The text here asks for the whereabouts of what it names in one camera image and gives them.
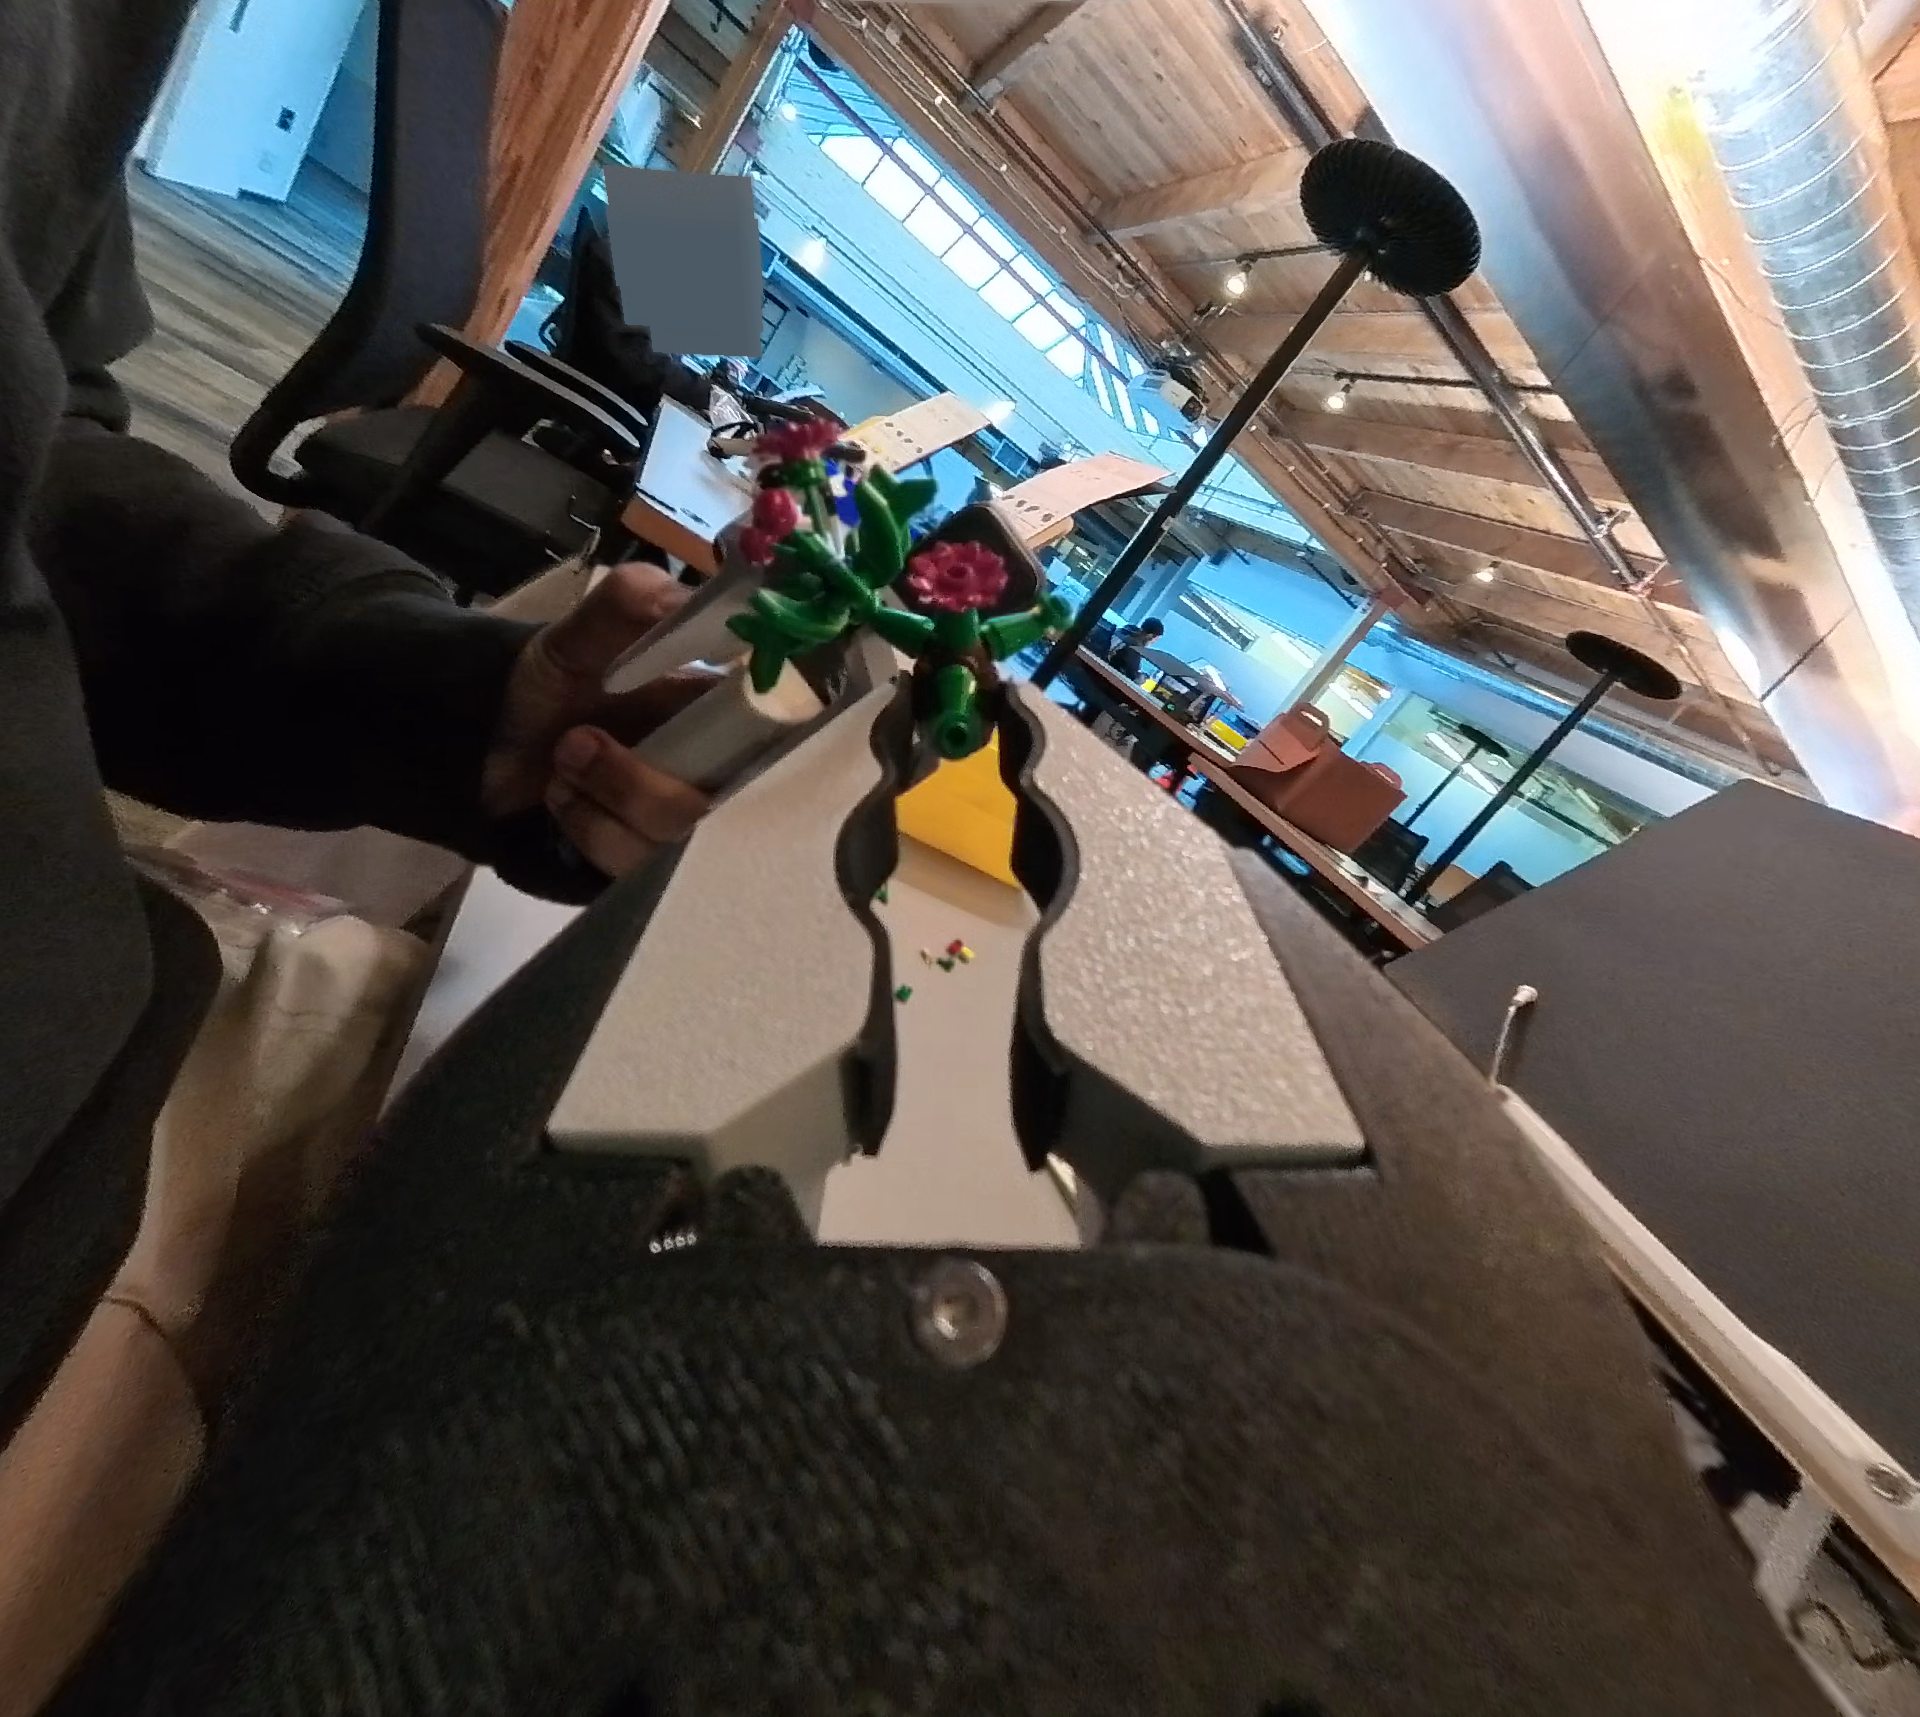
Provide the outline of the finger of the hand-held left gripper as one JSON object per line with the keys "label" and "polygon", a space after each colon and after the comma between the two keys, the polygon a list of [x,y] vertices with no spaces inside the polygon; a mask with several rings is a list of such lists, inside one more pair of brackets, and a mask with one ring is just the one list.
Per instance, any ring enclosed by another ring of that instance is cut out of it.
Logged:
{"label": "finger of the hand-held left gripper", "polygon": [[682,668],[725,668],[748,656],[752,647],[735,621],[752,608],[765,582],[765,566],[742,553],[725,555],[686,603],[613,661],[603,690],[627,696]]}

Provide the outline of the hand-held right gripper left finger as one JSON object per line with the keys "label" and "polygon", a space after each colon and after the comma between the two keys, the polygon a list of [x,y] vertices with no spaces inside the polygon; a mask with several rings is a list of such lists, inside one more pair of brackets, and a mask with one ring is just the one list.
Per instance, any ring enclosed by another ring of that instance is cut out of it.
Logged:
{"label": "hand-held right gripper left finger", "polygon": [[908,696],[881,679],[722,794],[662,886],[547,1141],[719,1184],[781,1177],[811,1234],[832,1172],[895,1112],[893,868]]}

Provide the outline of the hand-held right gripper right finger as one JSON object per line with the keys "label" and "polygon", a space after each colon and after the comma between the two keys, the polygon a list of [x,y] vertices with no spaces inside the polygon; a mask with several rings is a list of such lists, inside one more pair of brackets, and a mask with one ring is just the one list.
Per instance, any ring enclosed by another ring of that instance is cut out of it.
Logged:
{"label": "hand-held right gripper right finger", "polygon": [[1031,683],[996,701],[1029,909],[1009,1048],[1047,1241],[1146,1177],[1362,1184],[1368,1136],[1236,852]]}

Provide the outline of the green leafy toy brick plant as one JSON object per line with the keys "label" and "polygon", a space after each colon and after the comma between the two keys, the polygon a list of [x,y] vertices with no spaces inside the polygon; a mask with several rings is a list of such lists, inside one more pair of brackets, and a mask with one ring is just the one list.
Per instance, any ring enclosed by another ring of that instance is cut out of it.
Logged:
{"label": "green leafy toy brick plant", "polygon": [[769,696],[801,659],[876,622],[938,484],[885,468],[831,416],[762,421],[742,453],[752,484],[732,552],[756,587],[728,631],[747,647],[747,683]]}

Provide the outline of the toy brick cactus pink flower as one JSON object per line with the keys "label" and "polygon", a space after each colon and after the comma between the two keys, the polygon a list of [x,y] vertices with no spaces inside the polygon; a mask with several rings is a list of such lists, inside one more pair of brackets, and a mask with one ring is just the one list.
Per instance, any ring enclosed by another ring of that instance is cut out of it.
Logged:
{"label": "toy brick cactus pink flower", "polygon": [[1000,667],[1017,653],[1059,639],[1074,612],[1048,588],[1023,608],[1007,608],[1015,564],[991,544],[925,544],[907,560],[903,576],[908,604],[881,604],[869,629],[913,667],[914,723],[925,750],[938,763],[965,760],[996,730]]}

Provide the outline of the person's left forearm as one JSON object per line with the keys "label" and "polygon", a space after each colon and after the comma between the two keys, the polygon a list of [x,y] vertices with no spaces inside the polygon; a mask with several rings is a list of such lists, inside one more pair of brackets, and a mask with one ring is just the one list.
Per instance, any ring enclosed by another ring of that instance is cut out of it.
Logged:
{"label": "person's left forearm", "polygon": [[61,424],[29,542],[109,789],[208,822],[373,826],[493,868],[479,774],[534,625],[460,606],[332,517],[273,525],[91,417]]}

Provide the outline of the person's left hand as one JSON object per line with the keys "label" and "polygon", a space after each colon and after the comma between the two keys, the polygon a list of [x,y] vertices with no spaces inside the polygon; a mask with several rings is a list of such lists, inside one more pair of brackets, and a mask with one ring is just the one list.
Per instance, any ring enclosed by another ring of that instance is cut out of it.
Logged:
{"label": "person's left hand", "polygon": [[711,797],[639,744],[713,687],[676,668],[610,690],[613,667],[693,590],[662,569],[613,569],[519,650],[479,774],[487,859],[513,889],[581,906],[684,841]]}

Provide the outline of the long wooden table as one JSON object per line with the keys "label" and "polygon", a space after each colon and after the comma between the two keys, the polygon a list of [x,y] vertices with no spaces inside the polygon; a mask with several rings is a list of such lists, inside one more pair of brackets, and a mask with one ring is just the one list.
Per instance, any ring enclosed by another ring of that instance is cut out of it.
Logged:
{"label": "long wooden table", "polygon": [[1167,735],[1181,744],[1185,750],[1181,765],[1187,770],[1204,776],[1221,799],[1236,807],[1236,813],[1244,822],[1259,825],[1263,830],[1267,830],[1280,850],[1297,859],[1321,885],[1326,886],[1326,894],[1338,898],[1344,906],[1356,912],[1354,920],[1359,925],[1371,926],[1374,935],[1393,936],[1394,942],[1383,947],[1388,956],[1426,947],[1445,935],[1442,929],[1429,919],[1429,914],[1416,911],[1403,897],[1383,886],[1350,857],[1314,841],[1295,822],[1289,822],[1274,813],[1259,794],[1248,793],[1242,786],[1236,768],[1229,765],[1227,758],[1213,748],[1207,739],[1160,709],[1130,679],[1117,673],[1117,668],[1096,659],[1087,648],[1079,648],[1073,656],[1073,661],[1091,675],[1093,683],[1103,684],[1114,696],[1125,699],[1144,724],[1155,726],[1156,732]]}

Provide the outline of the yellow plastic bin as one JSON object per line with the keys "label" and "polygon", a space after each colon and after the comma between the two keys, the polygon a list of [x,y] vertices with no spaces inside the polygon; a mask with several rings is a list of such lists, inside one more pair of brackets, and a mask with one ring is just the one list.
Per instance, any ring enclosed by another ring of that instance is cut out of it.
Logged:
{"label": "yellow plastic bin", "polygon": [[901,839],[916,841],[996,885],[1017,889],[1013,868],[1019,804],[1000,768],[999,744],[944,758],[895,804]]}

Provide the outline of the brown leather bag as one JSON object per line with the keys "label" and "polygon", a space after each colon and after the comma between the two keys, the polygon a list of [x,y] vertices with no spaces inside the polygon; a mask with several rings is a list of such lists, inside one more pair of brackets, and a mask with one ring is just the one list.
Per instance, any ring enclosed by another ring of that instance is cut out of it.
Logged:
{"label": "brown leather bag", "polygon": [[1267,723],[1229,773],[1268,811],[1343,852],[1371,839],[1406,800],[1400,776],[1348,754],[1311,703]]}

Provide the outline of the small cream chart board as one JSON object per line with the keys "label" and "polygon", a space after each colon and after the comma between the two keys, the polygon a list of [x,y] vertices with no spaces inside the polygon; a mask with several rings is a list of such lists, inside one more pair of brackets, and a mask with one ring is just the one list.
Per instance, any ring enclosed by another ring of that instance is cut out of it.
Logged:
{"label": "small cream chart board", "polygon": [[978,407],[949,389],[864,417],[844,433],[842,442],[858,449],[869,466],[901,476],[907,468],[988,430],[995,421],[992,407]]}

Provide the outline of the tall cream chart board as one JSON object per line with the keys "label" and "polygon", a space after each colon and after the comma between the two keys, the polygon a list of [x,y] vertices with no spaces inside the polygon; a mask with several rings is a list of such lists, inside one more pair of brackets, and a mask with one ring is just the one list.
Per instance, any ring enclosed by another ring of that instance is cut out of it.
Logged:
{"label": "tall cream chart board", "polygon": [[1040,552],[1060,542],[1089,507],[1163,489],[1169,480],[1155,459],[1106,452],[1053,463],[999,491],[991,506],[1019,539]]}

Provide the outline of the black pole with round disc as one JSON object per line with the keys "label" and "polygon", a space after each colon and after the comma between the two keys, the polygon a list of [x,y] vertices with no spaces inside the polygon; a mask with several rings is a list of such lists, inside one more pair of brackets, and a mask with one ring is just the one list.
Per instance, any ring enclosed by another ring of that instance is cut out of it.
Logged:
{"label": "black pole with round disc", "polygon": [[1584,724],[1584,720],[1608,699],[1612,690],[1625,689],[1635,696],[1655,703],[1673,703],[1682,695],[1682,679],[1656,656],[1623,643],[1600,631],[1573,631],[1564,635],[1563,648],[1582,668],[1592,673],[1592,683],[1564,712],[1548,736],[1521,760],[1500,789],[1489,799],[1487,807],[1471,818],[1448,847],[1413,877],[1405,889],[1405,901],[1423,904],[1429,892],[1439,885],[1447,871],[1457,865],[1464,852],[1489,830],[1505,809],[1524,791],[1524,784],[1554,757],[1561,747]]}
{"label": "black pole with round disc", "polygon": [[1053,641],[1032,675],[1040,690],[1076,663],[1093,629],[1365,276],[1429,302],[1476,273],[1483,236],[1475,209],[1439,167],[1399,144],[1348,135],[1319,148],[1302,174],[1301,207],[1317,243],[1334,255],[1333,273]]}

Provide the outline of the person's beige trousers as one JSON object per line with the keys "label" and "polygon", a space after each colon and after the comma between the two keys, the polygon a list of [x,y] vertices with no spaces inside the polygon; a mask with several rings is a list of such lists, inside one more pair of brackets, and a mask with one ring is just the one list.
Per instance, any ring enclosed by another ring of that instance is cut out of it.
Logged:
{"label": "person's beige trousers", "polygon": [[342,914],[220,936],[137,1155],[128,1248],[3,1462],[3,1711],[37,1712],[180,1514],[389,1090],[427,944]]}

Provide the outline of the black office chair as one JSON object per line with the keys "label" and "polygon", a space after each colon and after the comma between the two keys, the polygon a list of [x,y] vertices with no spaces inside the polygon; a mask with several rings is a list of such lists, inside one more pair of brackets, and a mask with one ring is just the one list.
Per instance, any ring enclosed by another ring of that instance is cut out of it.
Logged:
{"label": "black office chair", "polygon": [[622,533],[653,432],[587,371],[467,333],[485,262],[494,0],[376,0],[369,215],[349,290],[233,440],[245,489],[498,598]]}

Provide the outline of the rectangular metal air duct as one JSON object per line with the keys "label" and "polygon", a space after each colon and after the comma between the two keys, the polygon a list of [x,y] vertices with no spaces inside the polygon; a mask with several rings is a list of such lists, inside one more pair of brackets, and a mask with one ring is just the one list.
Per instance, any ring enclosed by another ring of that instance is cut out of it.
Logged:
{"label": "rectangular metal air duct", "polygon": [[1818,639],[1804,493],[1575,0],[1307,0],[1393,135],[1472,203],[1500,306],[1742,687]]}

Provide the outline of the round spiral air duct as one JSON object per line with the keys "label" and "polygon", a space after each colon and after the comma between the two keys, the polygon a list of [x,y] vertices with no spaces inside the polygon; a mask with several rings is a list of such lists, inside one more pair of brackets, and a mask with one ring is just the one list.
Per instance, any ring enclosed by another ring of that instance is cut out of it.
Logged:
{"label": "round spiral air duct", "polygon": [[1893,714],[1917,744],[1917,253],[1884,123],[1843,0],[1697,9],[1701,131],[1878,564]]}

